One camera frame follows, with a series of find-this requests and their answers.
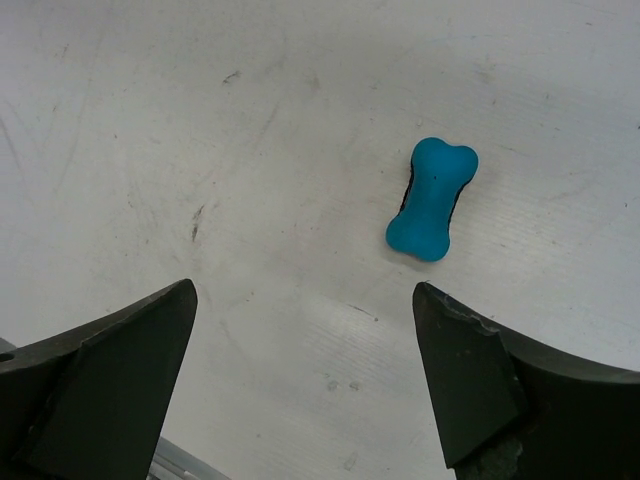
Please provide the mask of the blue whiteboard eraser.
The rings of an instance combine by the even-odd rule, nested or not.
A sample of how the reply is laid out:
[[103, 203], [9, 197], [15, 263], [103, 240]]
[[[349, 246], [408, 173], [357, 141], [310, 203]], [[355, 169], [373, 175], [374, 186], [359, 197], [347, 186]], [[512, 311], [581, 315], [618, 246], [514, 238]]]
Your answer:
[[462, 190], [479, 166], [477, 153], [435, 138], [417, 143], [410, 158], [410, 179], [398, 214], [386, 228], [388, 246], [424, 262], [444, 258], [449, 227]]

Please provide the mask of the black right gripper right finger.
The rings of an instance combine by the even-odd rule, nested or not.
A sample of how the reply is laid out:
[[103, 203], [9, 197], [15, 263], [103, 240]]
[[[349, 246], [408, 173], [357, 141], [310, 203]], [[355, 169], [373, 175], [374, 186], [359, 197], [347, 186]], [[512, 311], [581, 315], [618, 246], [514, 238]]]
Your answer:
[[638, 372], [543, 344], [426, 282], [412, 305], [456, 478], [638, 478]]

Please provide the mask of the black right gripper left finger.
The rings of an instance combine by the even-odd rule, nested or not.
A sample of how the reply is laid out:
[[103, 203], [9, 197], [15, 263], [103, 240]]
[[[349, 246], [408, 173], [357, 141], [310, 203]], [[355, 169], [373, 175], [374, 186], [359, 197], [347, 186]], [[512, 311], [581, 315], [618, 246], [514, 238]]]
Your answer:
[[183, 279], [119, 311], [1, 351], [4, 479], [144, 479], [192, 333]]

